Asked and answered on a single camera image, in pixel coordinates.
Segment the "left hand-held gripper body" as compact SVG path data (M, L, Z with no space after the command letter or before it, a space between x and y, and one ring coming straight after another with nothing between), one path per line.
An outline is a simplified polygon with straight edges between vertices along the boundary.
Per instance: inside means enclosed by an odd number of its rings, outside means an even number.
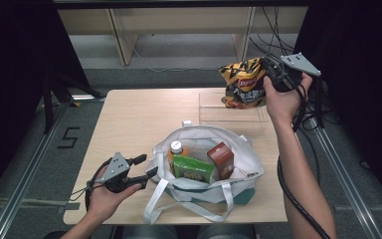
M125 159L120 152L116 152L102 176L102 182L106 188L111 192L119 193L129 186L137 184L136 178L128 176L133 164L135 164L134 158Z

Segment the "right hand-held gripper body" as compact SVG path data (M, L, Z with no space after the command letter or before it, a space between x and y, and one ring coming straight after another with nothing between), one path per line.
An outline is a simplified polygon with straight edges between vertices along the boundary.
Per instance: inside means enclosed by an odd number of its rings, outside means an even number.
M319 70L303 53L287 56L272 55L279 61L280 69L277 71L279 81L274 84L278 92L285 93L295 89L302 80L302 74L319 77Z

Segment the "yellow black chip bag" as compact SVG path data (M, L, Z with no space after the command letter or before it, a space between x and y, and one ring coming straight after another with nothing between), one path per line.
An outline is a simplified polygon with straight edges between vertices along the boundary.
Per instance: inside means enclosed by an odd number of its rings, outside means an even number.
M219 68L226 81L222 103L230 109L250 109L266 103L263 58L255 58Z

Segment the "orange juice bottle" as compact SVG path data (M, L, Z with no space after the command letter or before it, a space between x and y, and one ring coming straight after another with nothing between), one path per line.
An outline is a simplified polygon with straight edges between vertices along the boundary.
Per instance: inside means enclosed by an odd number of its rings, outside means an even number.
M187 154L187 148L183 146L182 142L179 140L174 140L170 143L170 147L167 151L167 158L170 162L172 162L175 155L186 156Z

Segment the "green snack packet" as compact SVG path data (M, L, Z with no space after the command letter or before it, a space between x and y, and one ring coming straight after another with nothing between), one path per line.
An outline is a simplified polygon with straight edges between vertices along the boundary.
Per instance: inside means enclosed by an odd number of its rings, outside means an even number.
M173 168L176 177L209 183L215 166L193 157L174 155Z

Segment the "clear plastic bin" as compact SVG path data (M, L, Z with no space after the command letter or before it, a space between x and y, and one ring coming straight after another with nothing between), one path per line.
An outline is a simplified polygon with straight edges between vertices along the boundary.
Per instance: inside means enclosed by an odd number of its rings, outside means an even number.
M250 108L240 110L226 108L222 102L224 93L200 93L199 94L199 122L226 127L229 123L245 126L258 125L269 121L264 108Z

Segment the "brown carton box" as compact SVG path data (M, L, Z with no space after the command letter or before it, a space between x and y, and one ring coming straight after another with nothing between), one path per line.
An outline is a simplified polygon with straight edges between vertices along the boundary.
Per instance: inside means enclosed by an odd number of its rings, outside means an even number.
M232 175L234 172L234 154L223 142L211 148L207 155L216 165L219 179L228 179Z

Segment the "white green orange tote bag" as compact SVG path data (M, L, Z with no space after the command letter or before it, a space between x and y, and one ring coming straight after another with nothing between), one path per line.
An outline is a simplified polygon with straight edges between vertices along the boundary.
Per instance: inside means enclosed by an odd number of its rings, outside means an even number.
M170 143L182 142L186 156L215 166L210 182L200 182L174 175L173 161L167 158ZM219 179L214 162L207 152L223 142L234 154L234 172L228 179ZM243 135L211 125L185 123L153 147L148 167L158 167L152 177L156 183L143 213L143 220L153 224L165 209L181 205L213 222L223 222L235 204L248 203L255 194L257 180L265 172L263 163L251 142Z

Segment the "person's right hand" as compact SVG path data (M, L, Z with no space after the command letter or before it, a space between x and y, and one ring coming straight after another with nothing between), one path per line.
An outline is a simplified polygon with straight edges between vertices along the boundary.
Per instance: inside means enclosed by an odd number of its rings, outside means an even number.
M299 108L307 101L307 91L312 83L312 77L306 73L301 75L300 85L289 92L278 92L269 77L264 77L267 111L274 126L291 127L292 119Z

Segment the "person's left hand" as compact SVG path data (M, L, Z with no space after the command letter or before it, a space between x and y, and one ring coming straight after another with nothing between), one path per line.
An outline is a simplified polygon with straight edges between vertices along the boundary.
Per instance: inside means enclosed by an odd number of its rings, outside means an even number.
M102 223L113 215L122 201L133 195L140 188L140 184L133 184L119 193L113 193L104 184L95 183L86 217Z

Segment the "black metal stand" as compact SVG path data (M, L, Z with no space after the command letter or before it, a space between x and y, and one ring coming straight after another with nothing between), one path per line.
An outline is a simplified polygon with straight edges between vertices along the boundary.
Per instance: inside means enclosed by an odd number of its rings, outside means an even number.
M71 103L74 100L74 96L70 93L69 87L79 89L97 99L105 97L105 94L92 89L89 85L75 81L64 74L57 72L47 74L42 81L46 121L44 133L48 133L54 125L52 96L55 96L60 103Z
M317 77L314 80L314 114L317 121L317 125L320 128L324 128L323 116L322 116L322 78Z

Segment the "black curtain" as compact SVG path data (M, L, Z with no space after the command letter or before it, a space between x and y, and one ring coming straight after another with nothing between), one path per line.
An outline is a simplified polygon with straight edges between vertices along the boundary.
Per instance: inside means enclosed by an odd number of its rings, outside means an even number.
M52 0L0 0L0 177L15 155L43 86L88 87Z
M337 115L382 185L382 0L307 0L295 49L320 70Z

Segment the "beige wooden desk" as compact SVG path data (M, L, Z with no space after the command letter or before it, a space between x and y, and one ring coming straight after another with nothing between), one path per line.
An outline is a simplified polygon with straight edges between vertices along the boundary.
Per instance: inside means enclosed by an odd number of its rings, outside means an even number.
M232 37L239 60L247 57L253 34L271 34L279 22L282 34L297 34L307 8L188 7L61 10L70 35L112 35L119 62L127 66L141 35L224 34Z

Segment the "aluminium floor rail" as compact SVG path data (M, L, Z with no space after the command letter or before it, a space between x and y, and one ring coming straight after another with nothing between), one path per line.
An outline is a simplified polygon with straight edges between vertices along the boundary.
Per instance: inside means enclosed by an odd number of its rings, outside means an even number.
M24 196L26 195L42 161L45 157L50 142L54 137L56 127L68 108L67 104L57 105L55 108L54 123L49 129L41 133L41 137L37 140L37 145L34 147L34 153L29 157L26 167L23 169L20 178L14 185L14 190L8 198L2 200L2 209L0 211L0 239L4 239L11 224L22 205Z
M382 239L382 233L373 214L356 188L325 129L318 127L315 134L367 238Z

